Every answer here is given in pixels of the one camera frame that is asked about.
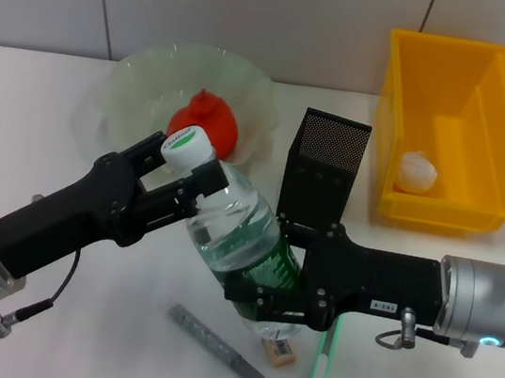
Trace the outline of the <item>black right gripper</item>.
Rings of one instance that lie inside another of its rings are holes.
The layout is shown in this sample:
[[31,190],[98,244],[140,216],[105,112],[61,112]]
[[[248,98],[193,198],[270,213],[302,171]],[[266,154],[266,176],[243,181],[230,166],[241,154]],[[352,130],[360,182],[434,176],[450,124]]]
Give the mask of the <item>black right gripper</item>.
[[308,247],[304,288],[268,287],[228,274],[224,297],[243,318],[325,331],[347,312],[401,320],[409,308],[418,325],[434,325],[442,305],[438,261],[360,246],[343,225],[305,226],[285,213],[277,222],[288,244]]

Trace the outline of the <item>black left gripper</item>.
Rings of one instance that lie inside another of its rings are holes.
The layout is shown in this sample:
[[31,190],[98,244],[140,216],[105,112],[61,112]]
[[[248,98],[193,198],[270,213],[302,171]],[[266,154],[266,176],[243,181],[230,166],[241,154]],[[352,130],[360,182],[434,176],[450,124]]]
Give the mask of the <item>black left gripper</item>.
[[161,153],[166,139],[156,132],[120,153],[108,153],[74,184],[3,216],[0,261],[13,278],[98,241],[132,245],[145,231],[195,216],[199,197],[228,187],[220,162],[212,160],[143,194],[140,178],[166,163]]

